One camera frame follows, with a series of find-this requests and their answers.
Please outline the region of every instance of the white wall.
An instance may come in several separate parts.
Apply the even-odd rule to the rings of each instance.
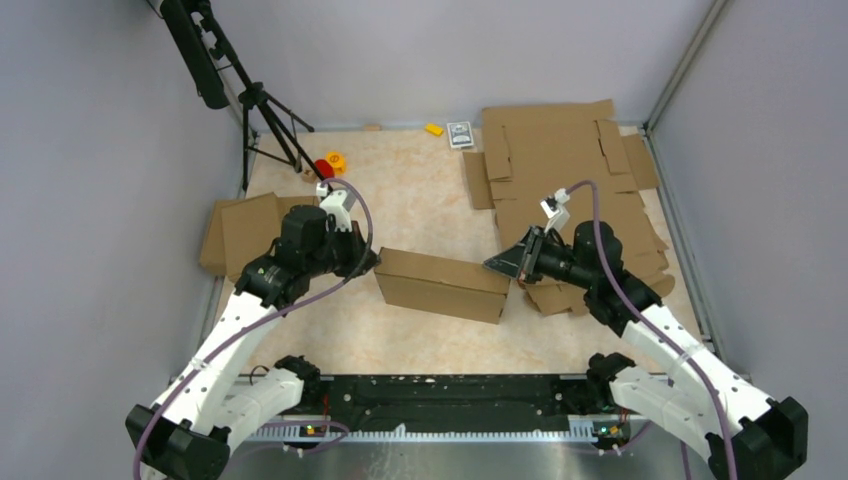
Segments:
[[[608,97],[620,120],[644,121],[710,3],[246,0],[213,8],[254,80],[332,128],[475,120],[491,105]]]
[[[189,358],[239,131],[143,0],[6,2],[0,59],[0,478],[130,478],[124,417]]]
[[[657,131],[730,361],[810,413],[844,478],[848,3],[734,2]]]

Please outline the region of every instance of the tripod leg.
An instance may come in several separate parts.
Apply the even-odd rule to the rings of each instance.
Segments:
[[[280,132],[279,119],[276,118],[277,116],[274,114],[273,111],[271,111],[267,103],[260,103],[257,105],[257,108],[259,108],[259,113],[262,114],[262,118],[264,118],[265,122],[268,124],[268,128],[271,129],[271,133],[274,135],[274,138],[277,139],[277,143],[279,143],[280,146],[283,148],[283,151],[286,152],[286,158],[289,159],[287,163],[294,167],[295,172],[300,173],[302,168],[300,167],[300,165],[298,165],[297,158],[291,151],[291,148],[289,147],[288,142],[286,142],[285,138],[283,137],[282,132]]]
[[[283,105],[282,103],[280,103],[280,101],[279,101],[279,100],[277,100],[276,98],[274,98],[274,96],[273,96],[273,95],[271,95],[271,94],[270,94],[270,93],[268,93],[268,92],[265,92],[265,94],[266,94],[266,95],[268,95],[268,100],[271,100],[271,103],[273,103],[274,105],[276,105],[276,106],[277,106],[277,108],[279,108],[280,110],[282,110],[282,111],[283,111],[283,113],[285,113],[286,115],[288,115],[288,116],[292,117],[292,118],[294,119],[294,121],[295,121],[295,122],[297,122],[297,123],[299,123],[299,124],[303,125],[303,128],[305,128],[308,132],[314,132],[314,131],[315,131],[315,127],[313,127],[312,125],[310,125],[310,124],[306,123],[306,122],[305,122],[302,118],[300,118],[300,117],[298,117],[297,115],[295,115],[295,114],[294,114],[294,112],[292,112],[292,111],[291,111],[288,107],[286,107],[285,105]]]
[[[242,153],[241,153],[241,188],[244,190],[244,193],[247,193],[247,162],[248,162],[248,152],[250,151],[250,108],[246,104],[242,105],[241,108],[241,142],[242,142]]]
[[[312,171],[315,172],[315,175],[317,175],[319,179],[324,180],[324,175],[322,175],[321,172],[318,171],[318,169],[315,167],[315,164],[312,162],[312,159],[309,158],[309,154],[306,153],[306,150],[304,150],[303,147],[300,146],[300,143],[297,141],[296,138],[294,138],[294,135],[292,135],[291,131],[289,131],[288,127],[286,127],[283,121],[280,120],[280,117],[278,117],[273,111],[271,111],[270,113],[274,121],[276,121],[277,127],[291,141],[292,145],[294,145],[294,148],[297,150],[297,153],[299,153],[300,156],[303,157],[304,160],[306,160],[306,164],[309,165],[309,168],[311,168]]]

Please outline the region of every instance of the cardboard sheet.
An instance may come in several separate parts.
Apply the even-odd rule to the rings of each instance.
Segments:
[[[242,200],[218,200],[212,208],[212,217],[206,227],[203,237],[203,247],[200,249],[200,266],[215,276],[227,274],[224,262],[224,229],[221,225],[221,210]]]
[[[224,231],[224,263],[227,277],[235,282],[244,266],[268,251],[280,236],[277,197],[262,195],[221,210]]]
[[[280,225],[283,220],[283,216],[291,210],[291,208],[295,205],[317,205],[318,199],[314,196],[303,196],[303,197],[276,197],[272,194],[263,195],[263,197],[275,198],[276,200],[276,213],[277,215],[272,219],[270,216],[267,218],[259,218],[253,217],[253,219],[245,219],[245,221],[260,221],[263,223],[267,223],[267,231],[271,230],[270,225],[273,225],[273,228],[276,232],[276,236],[280,234]],[[203,247],[200,249],[200,266],[202,266],[206,271],[216,276],[229,276],[231,273],[227,272],[227,260],[224,249],[224,225],[222,218],[222,211],[225,208],[241,205],[243,203],[253,202],[256,198],[254,197],[249,199],[241,199],[241,200],[218,200],[215,202],[215,206],[212,209],[212,216],[209,219],[209,224],[206,228],[206,236],[203,238]]]
[[[478,263],[390,248],[381,249],[380,257],[382,263],[374,275],[389,305],[487,323],[500,321],[508,278]]]
[[[674,279],[656,277],[668,268],[659,253],[668,246],[654,232],[638,193],[656,186],[653,161],[641,137],[621,137],[618,125],[609,120],[614,113],[609,100],[483,110],[485,169],[500,244],[507,248],[530,225],[545,224],[542,198],[592,179],[600,192],[601,219],[624,245],[625,268],[670,291]],[[476,174],[482,175],[479,169]],[[574,192],[568,211],[571,218],[560,232],[570,242],[575,227],[592,219],[591,190]],[[528,286],[526,295],[543,314],[585,309],[583,292],[569,285],[541,282]]]
[[[636,180],[639,190],[647,190],[660,186],[654,160],[641,135],[628,135],[622,138],[624,150],[627,152],[627,160],[630,164],[630,172]]]
[[[305,197],[277,197],[277,216],[280,218],[280,222],[283,221],[283,217],[286,216],[287,213],[294,207],[295,205],[318,205],[320,202],[318,201],[318,197],[315,196],[305,196]]]
[[[475,210],[491,210],[495,208],[492,201],[492,189],[486,175],[486,158],[482,153],[465,152],[462,154],[465,162],[465,181],[468,184],[468,194],[471,206]]]

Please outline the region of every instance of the camera tripod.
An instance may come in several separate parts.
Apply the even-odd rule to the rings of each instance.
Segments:
[[[245,90],[238,96],[238,100],[242,105],[242,189],[244,189],[245,192],[247,191],[249,181],[247,172],[248,155],[251,151],[273,158],[274,160],[287,165],[291,165],[294,168],[294,171],[298,173],[303,171],[303,165],[301,163],[301,159],[303,159],[306,161],[307,165],[309,165],[309,168],[315,172],[315,175],[320,180],[324,180],[324,175],[315,167],[315,163],[313,163],[312,159],[309,158],[309,154],[307,154],[300,143],[298,143],[297,133],[295,131],[295,122],[302,125],[308,132],[314,132],[315,128],[306,123],[299,116],[295,115],[291,109],[283,105],[270,93],[266,92],[262,82],[254,82],[251,80],[247,71],[244,69],[244,66],[242,66],[241,61],[239,61],[238,55],[233,49],[232,44],[227,39],[227,36],[224,34],[224,31],[221,29],[218,21],[215,20],[215,17],[212,15],[212,7],[208,0],[201,0],[198,2],[197,11],[203,17],[200,21],[201,28],[215,35],[215,46],[209,49],[209,53],[216,60],[226,57],[227,60],[230,61],[230,64],[223,67],[221,70],[232,68],[244,84]],[[271,107],[271,104],[282,110],[283,113],[291,118],[291,129],[283,123]],[[277,139],[277,142],[279,142],[280,146],[283,148],[283,152],[285,152],[286,156],[285,158],[264,152],[250,144],[251,129],[249,117],[250,111],[253,110],[254,107],[259,110],[259,113],[262,115],[262,118],[265,119],[265,122],[268,124],[268,128],[271,130],[271,134],[274,135],[274,138]],[[291,147],[294,147],[295,151],[297,151],[297,156],[295,156]]]

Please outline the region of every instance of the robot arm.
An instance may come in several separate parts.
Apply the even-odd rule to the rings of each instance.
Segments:
[[[274,415],[300,403],[318,369],[302,359],[286,357],[262,380],[226,399],[250,355],[280,322],[271,320],[238,338],[208,363],[203,359],[246,326],[292,305],[309,290],[309,281],[334,273],[353,274],[365,257],[364,274],[379,263],[366,249],[358,224],[350,220],[353,198],[347,191],[330,193],[320,207],[297,206],[283,219],[282,234],[271,250],[245,266],[234,295],[209,337],[152,408],[136,405],[126,427],[138,446],[142,432],[183,379],[197,372],[153,426],[142,459],[148,469],[144,478],[197,480],[218,478],[230,453]]]
[[[728,461],[721,436],[721,420],[712,395],[694,361],[718,392],[725,423],[732,436],[738,478],[783,479],[806,461],[806,410],[793,398],[777,402],[728,368],[692,337],[662,305],[659,295],[624,268],[622,245],[612,228],[600,222],[596,238],[593,222],[577,226],[573,246],[556,230],[568,219],[568,194],[558,191],[542,201],[549,218],[545,228],[530,227],[515,246],[484,262],[484,266],[524,283],[543,277],[586,289],[584,301],[600,323],[650,355],[673,381],[667,385],[651,377],[629,358],[615,353],[596,354],[589,361],[587,378],[602,408],[618,407],[639,412],[672,433],[710,465],[716,478],[727,478]],[[599,252],[616,283],[642,317],[683,350],[683,355],[633,315],[605,273]]]

